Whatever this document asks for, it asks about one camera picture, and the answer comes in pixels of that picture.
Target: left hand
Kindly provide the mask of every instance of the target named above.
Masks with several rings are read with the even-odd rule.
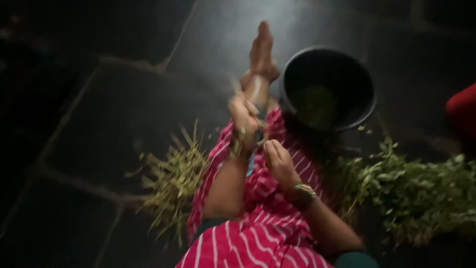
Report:
[[[266,166],[269,173],[279,184],[286,199],[292,199],[294,186],[302,183],[294,169],[294,163],[289,152],[277,140],[265,142]]]
[[[258,122],[255,119],[258,110],[242,92],[235,94],[228,104],[228,108],[234,129],[245,129],[245,139],[242,141],[243,149],[246,152],[253,151],[256,147],[256,132],[258,131]]]

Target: foot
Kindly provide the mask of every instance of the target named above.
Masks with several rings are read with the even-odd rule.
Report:
[[[269,32],[269,25],[262,21],[258,27],[258,36],[253,41],[251,47],[250,68],[240,79],[241,87],[245,89],[253,75],[261,75],[272,83],[279,77],[279,70],[276,63],[271,59],[273,48],[273,36]]]

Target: pink striped dress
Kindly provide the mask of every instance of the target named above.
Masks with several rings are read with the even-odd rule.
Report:
[[[324,202],[326,193],[320,187],[316,167],[300,150],[301,144],[288,134],[279,108],[267,115],[270,139],[276,139],[293,158],[301,179],[309,183]],[[210,152],[211,165],[194,196],[187,222],[189,241],[202,221],[202,207],[208,191],[227,157],[232,122],[221,131],[217,145]],[[246,178],[243,196],[244,212],[239,222],[226,221],[203,232],[194,241],[178,268],[190,267],[262,267],[262,268],[327,268],[332,267],[313,250],[316,241],[301,213],[286,202],[277,181],[269,175],[262,150],[255,154],[253,173]]]

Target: black bucket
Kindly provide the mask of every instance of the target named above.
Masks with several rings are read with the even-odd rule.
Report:
[[[356,59],[331,49],[311,47],[294,55],[286,64],[281,80],[280,106],[288,126],[306,131],[322,129],[299,120],[289,96],[297,90],[323,86],[336,97],[337,115],[332,129],[341,132],[363,124],[375,110],[377,103],[372,80]]]

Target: bare foot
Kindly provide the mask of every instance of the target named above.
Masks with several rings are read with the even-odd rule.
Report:
[[[258,27],[258,36],[253,41],[251,52],[249,53],[249,70],[240,79],[241,87],[245,89],[253,75],[261,75],[269,80],[271,84],[279,77],[279,70],[276,63],[271,59],[273,48],[273,36],[269,32],[269,25],[262,21]]]
[[[279,77],[279,70],[276,67],[276,63],[271,59],[271,49],[273,47],[273,36],[269,32],[269,25],[266,21],[262,21],[258,27],[258,36],[253,41],[250,57],[250,69],[246,71],[243,77],[240,79],[241,88],[245,91],[250,86],[252,77],[259,75],[267,80],[268,84],[271,84]],[[267,112],[277,107],[277,101],[269,98],[269,88],[264,87],[258,92],[253,93],[254,96],[260,97],[262,101],[260,103],[265,104]]]

